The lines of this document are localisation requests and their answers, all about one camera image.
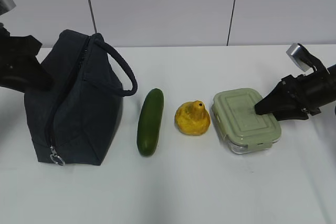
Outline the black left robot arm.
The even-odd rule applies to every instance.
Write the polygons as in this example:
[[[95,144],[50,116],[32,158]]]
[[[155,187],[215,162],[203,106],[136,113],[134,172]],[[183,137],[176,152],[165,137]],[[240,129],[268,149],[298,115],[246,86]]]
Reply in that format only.
[[[11,36],[1,24],[1,87],[26,92],[48,91],[54,82],[37,60],[41,42],[32,35]]]

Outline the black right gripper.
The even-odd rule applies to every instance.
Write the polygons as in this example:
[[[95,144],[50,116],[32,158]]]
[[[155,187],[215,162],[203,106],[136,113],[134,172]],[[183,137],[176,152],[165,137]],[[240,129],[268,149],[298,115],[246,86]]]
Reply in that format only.
[[[272,113],[277,121],[307,120],[308,115],[321,113],[321,105],[314,105],[304,87],[306,76],[288,75],[275,88],[255,105],[258,115]]]

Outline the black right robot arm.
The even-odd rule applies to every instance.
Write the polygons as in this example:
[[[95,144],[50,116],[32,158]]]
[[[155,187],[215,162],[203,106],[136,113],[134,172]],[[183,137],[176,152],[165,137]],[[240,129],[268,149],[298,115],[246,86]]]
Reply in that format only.
[[[258,115],[273,114],[277,121],[307,120],[320,107],[335,101],[335,65],[309,75],[288,75],[255,105]]]

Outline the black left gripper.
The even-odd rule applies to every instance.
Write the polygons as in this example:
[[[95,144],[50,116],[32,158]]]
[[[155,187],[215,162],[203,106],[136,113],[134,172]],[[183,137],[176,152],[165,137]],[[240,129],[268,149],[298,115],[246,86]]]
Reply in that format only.
[[[50,90],[53,79],[36,59],[40,49],[41,42],[31,35],[1,35],[1,87]]]

